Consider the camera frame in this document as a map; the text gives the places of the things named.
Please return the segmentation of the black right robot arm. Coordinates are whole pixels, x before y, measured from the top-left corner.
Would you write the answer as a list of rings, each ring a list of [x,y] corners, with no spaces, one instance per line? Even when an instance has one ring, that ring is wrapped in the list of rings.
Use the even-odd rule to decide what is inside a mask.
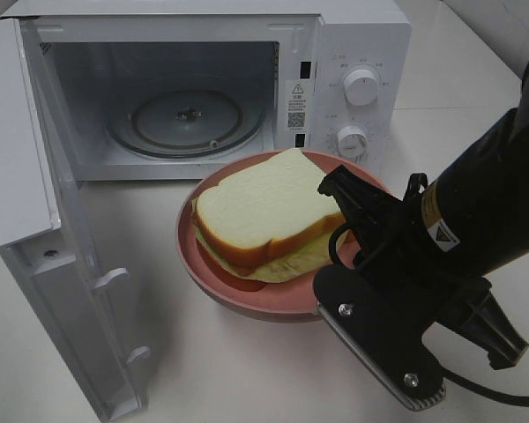
[[[440,323],[483,348],[494,369],[515,366],[527,343],[495,301],[487,275],[529,253],[529,63],[521,99],[434,181],[412,174],[396,198],[339,166],[320,183],[360,249],[313,282],[326,308],[347,303],[368,356],[415,354]]]

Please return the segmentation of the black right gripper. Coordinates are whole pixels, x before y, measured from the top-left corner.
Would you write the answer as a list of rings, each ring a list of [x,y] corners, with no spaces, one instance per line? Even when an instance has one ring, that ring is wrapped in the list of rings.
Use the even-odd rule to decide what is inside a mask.
[[[434,182],[410,177],[396,198],[370,188],[345,167],[319,186],[333,197],[360,249],[352,267],[415,332],[440,323],[488,353],[494,369],[515,366],[527,348],[491,293],[487,274],[529,246],[523,215],[494,169],[447,168]]]

